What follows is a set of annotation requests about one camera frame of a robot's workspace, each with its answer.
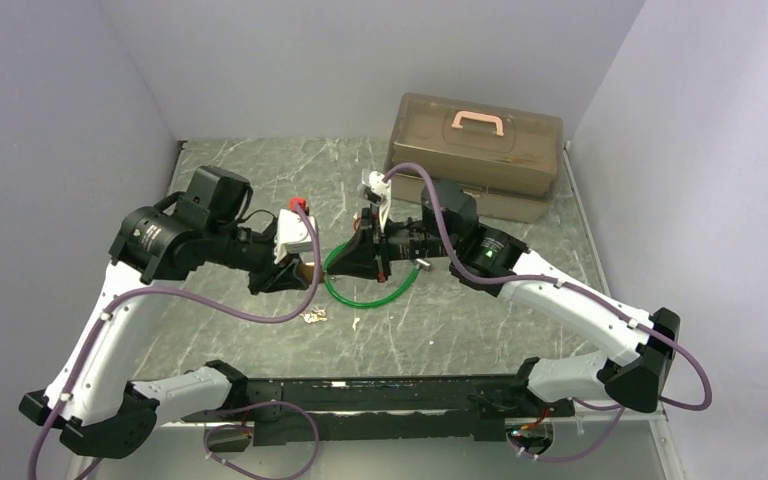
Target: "plastic storage box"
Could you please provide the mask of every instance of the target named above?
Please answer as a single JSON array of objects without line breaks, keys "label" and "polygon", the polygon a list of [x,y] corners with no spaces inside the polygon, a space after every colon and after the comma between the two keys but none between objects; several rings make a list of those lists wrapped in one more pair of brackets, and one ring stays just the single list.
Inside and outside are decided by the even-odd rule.
[{"label": "plastic storage box", "polygon": [[[551,205],[563,154],[558,117],[407,93],[385,170],[404,162],[460,183],[478,213],[533,222]],[[393,196],[419,201],[422,181],[393,179]]]}]

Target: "green tube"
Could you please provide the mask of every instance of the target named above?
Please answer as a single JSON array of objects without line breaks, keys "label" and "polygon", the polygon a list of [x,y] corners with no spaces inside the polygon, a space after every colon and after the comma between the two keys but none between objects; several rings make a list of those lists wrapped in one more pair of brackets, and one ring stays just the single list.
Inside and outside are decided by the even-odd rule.
[{"label": "green tube", "polygon": [[337,256],[338,253],[340,253],[343,248],[345,248],[346,244],[342,244],[334,249],[333,252],[331,252],[330,255],[328,255],[328,258],[325,259],[325,288],[328,289],[328,292],[331,293],[331,296],[333,296],[338,302],[342,303],[343,305],[352,307],[352,308],[378,308],[384,305],[387,305],[388,303],[392,302],[393,300],[399,298],[399,296],[403,293],[405,293],[408,288],[410,288],[411,285],[413,285],[414,280],[416,280],[416,277],[419,275],[419,269],[414,268],[411,270],[410,275],[408,275],[408,278],[405,280],[405,282],[396,289],[395,292],[391,293],[390,295],[387,295],[386,297],[382,298],[381,300],[376,300],[374,302],[355,302],[353,300],[349,300],[348,298],[340,295],[337,293],[337,290],[334,288],[334,285],[331,283],[331,277],[327,275],[328,272],[328,265],[331,264],[331,260],[334,260],[334,257]]}]

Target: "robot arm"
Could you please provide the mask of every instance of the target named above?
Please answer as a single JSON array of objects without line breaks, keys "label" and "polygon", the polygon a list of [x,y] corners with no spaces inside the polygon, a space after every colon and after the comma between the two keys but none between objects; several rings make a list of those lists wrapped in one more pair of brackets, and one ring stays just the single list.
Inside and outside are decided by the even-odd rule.
[{"label": "robot arm", "polygon": [[[103,309],[134,289],[180,287],[190,272],[208,262],[248,271],[252,294],[307,288],[311,276],[298,255],[310,249],[307,229],[289,210],[282,210],[263,232],[245,227],[252,193],[245,178],[200,167],[186,192],[129,214],[110,249],[104,285],[78,344],[45,390],[25,395],[20,411],[43,425],[57,402],[65,401],[54,422],[63,430],[64,445],[78,455],[123,458],[155,426],[197,411],[246,404],[247,378],[220,361],[177,377],[130,381],[169,296],[130,298],[112,317]],[[172,206],[174,211],[166,214]],[[63,399],[61,392],[98,318],[105,322],[71,396]]]},{"label": "robot arm", "polygon": [[[364,173],[361,193],[371,205],[362,210],[357,231],[329,265],[329,275],[384,281],[391,261],[447,256],[428,189],[422,192],[421,220],[390,220],[382,225],[379,203],[386,202],[389,208],[390,195],[379,182],[383,182],[380,174]],[[488,285],[468,280],[454,265],[450,272],[470,288],[559,320],[599,349],[560,360],[527,359],[512,389],[525,389],[546,404],[571,397],[610,397],[637,411],[654,411],[674,352],[635,327],[642,325],[675,340],[679,317],[667,309],[650,314],[575,280],[519,239],[479,223],[475,199],[457,184],[446,180],[434,184],[449,240],[469,273],[484,278],[526,275],[533,280]],[[628,318],[620,318],[616,311]]]}]

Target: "marble tabletop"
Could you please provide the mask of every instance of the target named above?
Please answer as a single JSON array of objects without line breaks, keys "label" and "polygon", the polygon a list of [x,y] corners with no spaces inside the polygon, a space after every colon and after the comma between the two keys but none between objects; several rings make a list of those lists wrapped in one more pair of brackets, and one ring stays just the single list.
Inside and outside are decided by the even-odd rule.
[{"label": "marble tabletop", "polygon": [[[248,178],[255,189],[251,210],[277,212],[293,196],[308,200],[319,224],[323,258],[351,237],[361,170],[381,169],[386,139],[249,138],[197,140],[184,144],[171,189],[186,188],[200,165],[219,165]],[[523,239],[549,262],[602,290],[598,268],[576,197],[564,172],[552,208],[534,224],[492,218],[482,221]],[[417,204],[396,201],[390,218],[419,216]],[[258,230],[267,215],[255,216]],[[409,273],[393,265],[388,284],[338,278],[349,298],[371,301],[393,291]],[[157,323],[152,342],[138,359],[135,378],[160,378],[222,359],[250,377],[326,377],[513,373],[527,357],[562,358],[595,348],[558,322],[530,308],[460,285],[445,259],[434,259],[401,298],[374,310],[337,303],[320,286],[311,307],[327,321],[302,318],[257,325],[181,299],[173,299]],[[246,273],[210,265],[184,288],[260,315],[294,309],[304,292],[252,296]]]}]

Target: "white enclosure wall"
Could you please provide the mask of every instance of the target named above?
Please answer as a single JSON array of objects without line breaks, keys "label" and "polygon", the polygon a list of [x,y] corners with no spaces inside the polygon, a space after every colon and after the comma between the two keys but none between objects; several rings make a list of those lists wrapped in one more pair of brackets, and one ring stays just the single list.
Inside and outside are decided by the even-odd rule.
[{"label": "white enclosure wall", "polygon": [[[0,2],[0,479],[23,478],[39,432],[20,398],[63,365],[122,217],[159,198],[174,158],[96,0]],[[52,436],[40,478],[62,478],[65,452]]]},{"label": "white enclosure wall", "polygon": [[560,116],[643,0],[102,0],[174,134],[387,136],[401,95]]},{"label": "white enclosure wall", "polygon": [[[768,478],[768,2],[648,0],[573,140],[611,288],[682,314],[689,478]],[[701,397],[678,362],[667,392]]]}]

